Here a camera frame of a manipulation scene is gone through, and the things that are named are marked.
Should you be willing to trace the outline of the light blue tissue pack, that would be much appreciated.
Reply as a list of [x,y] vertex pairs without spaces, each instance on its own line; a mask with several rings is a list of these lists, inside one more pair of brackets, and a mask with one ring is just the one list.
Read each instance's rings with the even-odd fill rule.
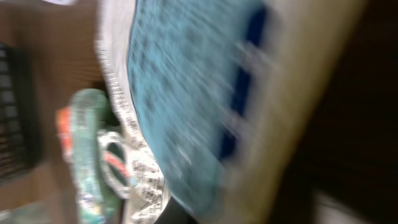
[[52,224],[45,205],[33,202],[27,205],[1,211],[1,224]]

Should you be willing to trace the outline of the teal snack packet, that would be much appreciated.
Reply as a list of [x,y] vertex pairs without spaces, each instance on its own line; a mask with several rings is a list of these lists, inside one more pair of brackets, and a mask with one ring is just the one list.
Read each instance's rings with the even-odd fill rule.
[[70,100],[70,170],[76,187],[80,223],[107,223],[120,204],[100,169],[97,132],[109,109],[107,97],[98,89],[80,90]]

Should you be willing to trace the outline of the large yellow snack bag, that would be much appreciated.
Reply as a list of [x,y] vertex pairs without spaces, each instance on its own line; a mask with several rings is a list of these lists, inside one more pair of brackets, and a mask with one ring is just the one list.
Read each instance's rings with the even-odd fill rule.
[[348,0],[98,3],[113,110],[200,223],[260,223],[365,7]]

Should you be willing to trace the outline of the small orange carton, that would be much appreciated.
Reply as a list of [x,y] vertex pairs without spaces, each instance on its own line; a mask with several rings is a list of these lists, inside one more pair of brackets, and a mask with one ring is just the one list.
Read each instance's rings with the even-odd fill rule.
[[63,159],[67,163],[72,161],[73,141],[71,134],[71,109],[69,106],[61,108],[55,113],[55,124],[57,127],[57,136],[62,148]]

